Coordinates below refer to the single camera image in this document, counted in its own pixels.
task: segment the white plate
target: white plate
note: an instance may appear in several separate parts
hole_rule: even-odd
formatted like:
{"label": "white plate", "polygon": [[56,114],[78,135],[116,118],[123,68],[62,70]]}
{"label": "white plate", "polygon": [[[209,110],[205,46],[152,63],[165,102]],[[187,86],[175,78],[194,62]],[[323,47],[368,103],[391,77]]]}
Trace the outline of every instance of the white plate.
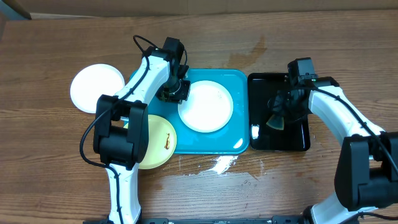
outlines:
{"label": "white plate", "polygon": [[213,81],[192,83],[188,100],[178,105],[182,122],[201,133],[222,128],[228,123],[233,110],[231,94],[225,87]]}
{"label": "white plate", "polygon": [[80,71],[70,85],[73,104],[87,113],[95,113],[98,98],[113,96],[124,87],[124,78],[116,68],[105,65],[90,65]]}

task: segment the yellow bowl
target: yellow bowl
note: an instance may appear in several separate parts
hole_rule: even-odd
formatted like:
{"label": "yellow bowl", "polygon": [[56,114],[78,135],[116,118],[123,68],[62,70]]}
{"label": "yellow bowl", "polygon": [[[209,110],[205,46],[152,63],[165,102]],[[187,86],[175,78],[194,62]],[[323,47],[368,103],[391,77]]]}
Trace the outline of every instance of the yellow bowl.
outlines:
{"label": "yellow bowl", "polygon": [[153,169],[165,163],[173,155],[177,145],[177,134],[166,119],[148,115],[149,143],[144,160],[139,164],[140,169]]}

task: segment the blue object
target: blue object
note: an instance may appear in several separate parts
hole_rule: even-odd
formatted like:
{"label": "blue object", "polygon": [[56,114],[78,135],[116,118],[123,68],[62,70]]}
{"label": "blue object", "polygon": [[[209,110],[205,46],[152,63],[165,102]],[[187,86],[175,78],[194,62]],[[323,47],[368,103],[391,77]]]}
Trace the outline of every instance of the blue object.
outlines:
{"label": "blue object", "polygon": [[192,68],[186,74],[191,84],[209,80],[223,85],[232,96],[234,110],[228,123],[217,131],[200,133],[188,128],[180,119],[178,105],[156,97],[148,113],[169,121],[177,133],[176,154],[240,154],[249,146],[248,84],[243,72],[235,69]]}

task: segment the wooden table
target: wooden table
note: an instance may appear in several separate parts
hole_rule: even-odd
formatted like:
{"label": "wooden table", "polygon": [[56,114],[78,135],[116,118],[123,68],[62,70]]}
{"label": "wooden table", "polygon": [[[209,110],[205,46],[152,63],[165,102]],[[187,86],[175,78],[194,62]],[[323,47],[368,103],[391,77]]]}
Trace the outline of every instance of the wooden table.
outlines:
{"label": "wooden table", "polygon": [[[334,77],[365,116],[386,131],[398,130],[398,11],[7,22],[0,42],[1,223],[81,223],[109,214],[105,171],[78,153],[94,116],[74,107],[69,87],[94,63],[115,66],[127,80],[141,62],[134,34],[159,45],[167,36],[179,38],[192,68],[285,72],[295,58],[311,57],[319,76]],[[141,170],[143,216],[300,214],[332,193],[340,153],[314,116],[310,134],[307,152],[174,155],[159,168]],[[98,160],[91,139],[85,151]],[[379,212],[397,211],[395,205]]]}

